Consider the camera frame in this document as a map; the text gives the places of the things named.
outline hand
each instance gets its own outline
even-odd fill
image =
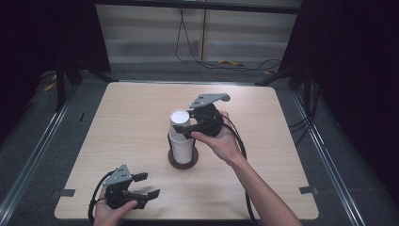
[[[223,117],[225,124],[231,126],[229,120],[229,113],[226,111],[219,111]],[[220,133],[216,137],[208,137],[200,132],[192,132],[191,137],[207,144],[215,154],[228,165],[237,157],[243,157],[240,149],[238,148],[237,141],[234,134],[225,126],[222,126]]]
[[[124,204],[119,209],[112,209],[106,204],[105,200],[101,200],[105,197],[106,187],[103,186],[103,189],[100,193],[100,197],[96,203],[96,212],[94,214],[94,223],[95,226],[116,226],[118,225],[120,218],[125,215],[127,212],[132,210],[137,206],[137,201],[130,201]]]

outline white wall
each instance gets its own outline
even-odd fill
[[[217,2],[283,7],[299,7],[301,3],[300,0]],[[110,63],[178,61],[175,47],[181,20],[179,9],[97,5],[97,12]],[[295,15],[184,9],[184,21],[196,58],[262,61],[282,58]],[[192,58],[183,30],[178,55]]]

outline gray floor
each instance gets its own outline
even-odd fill
[[[256,67],[259,63],[248,63]],[[151,81],[206,81],[253,84],[267,76],[262,71],[239,73],[220,69],[205,69],[194,62],[113,64],[112,76],[122,80]],[[57,199],[52,198],[54,191],[64,188],[72,170],[74,160],[94,118],[96,109],[106,89],[106,83],[82,72],[83,83],[72,96],[62,122],[53,139],[35,168],[34,174],[12,213],[8,225],[89,225],[87,220],[59,220],[54,216]],[[289,79],[280,79],[273,83],[279,97],[287,123],[293,124],[302,118],[295,99],[287,83]],[[43,79],[41,89],[47,84]],[[18,124],[1,142],[0,198],[7,192],[23,170],[25,163],[45,132],[48,123],[55,114],[56,90],[38,90]],[[352,147],[350,141],[337,126],[332,113],[323,98],[318,103],[315,124],[322,135],[325,145],[334,160],[345,185],[359,209],[365,225],[399,225],[399,210],[390,195],[380,184],[374,172]],[[297,141],[301,130],[293,134]],[[297,146],[303,168],[311,187],[317,188],[314,195],[319,208],[319,218],[303,221],[304,225],[353,225],[343,208],[334,185],[327,174],[325,165],[309,135]],[[138,221],[134,225],[187,225],[187,222]],[[231,222],[218,222],[217,225],[232,225]]]

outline wooden table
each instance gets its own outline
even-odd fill
[[[188,109],[199,94],[226,92],[229,102],[215,102],[226,110],[247,149],[248,162],[302,219],[318,216],[276,92],[271,88],[233,85],[111,83],[97,110],[65,189],[57,218],[87,218],[95,186],[110,170],[126,164],[131,173],[148,172],[146,181],[130,190],[161,189],[159,198],[131,219],[248,219],[245,191],[233,170],[201,142],[199,161],[191,169],[175,169],[168,162],[169,116]]]

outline human hand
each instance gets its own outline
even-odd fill
[[[116,226],[118,225],[120,218],[125,215],[127,212],[132,210],[137,206],[137,201],[130,201],[125,203],[119,209],[112,209],[106,204],[105,201],[105,191],[106,187],[103,186],[103,189],[100,193],[99,201],[96,203],[96,212],[94,214],[94,223],[95,226]]]
[[[219,111],[222,115],[225,124],[231,126],[229,120],[229,113],[226,111]],[[243,157],[240,149],[238,148],[237,141],[234,134],[225,126],[222,126],[220,133],[216,137],[208,137],[200,132],[192,132],[191,137],[207,144],[214,153],[228,165],[237,157]]]

